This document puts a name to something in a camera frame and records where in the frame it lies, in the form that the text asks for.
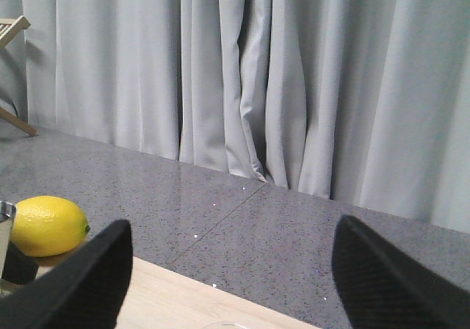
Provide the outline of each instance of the gray curtain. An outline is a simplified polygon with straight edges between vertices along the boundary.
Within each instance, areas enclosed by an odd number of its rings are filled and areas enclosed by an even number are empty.
[[[470,232],[469,0],[23,12],[33,124]]]

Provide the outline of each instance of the lemon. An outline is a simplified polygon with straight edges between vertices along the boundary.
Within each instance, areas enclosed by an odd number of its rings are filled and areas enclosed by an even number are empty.
[[[74,202],[40,195],[16,204],[11,240],[27,256],[55,256],[78,246],[89,230]]]

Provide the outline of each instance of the gray speckled floor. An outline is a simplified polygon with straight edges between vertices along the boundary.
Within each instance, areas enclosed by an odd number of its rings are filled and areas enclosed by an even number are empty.
[[[470,235],[46,129],[0,121],[0,199],[76,201],[91,236],[130,219],[135,255],[321,328],[347,329],[330,257],[354,214],[470,290]]]

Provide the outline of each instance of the glass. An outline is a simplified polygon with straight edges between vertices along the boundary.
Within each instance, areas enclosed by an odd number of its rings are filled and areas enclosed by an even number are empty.
[[[233,322],[217,322],[212,323],[204,327],[203,329],[248,329],[244,325],[233,323]]]
[[[13,204],[0,200],[0,278],[7,257],[8,242],[15,214],[16,207]]]

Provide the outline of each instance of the stainless steel cup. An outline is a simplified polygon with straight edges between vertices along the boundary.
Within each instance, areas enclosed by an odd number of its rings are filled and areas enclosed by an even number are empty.
[[[16,207],[14,204],[0,200],[0,278],[7,256],[8,242],[10,241],[15,214]]]

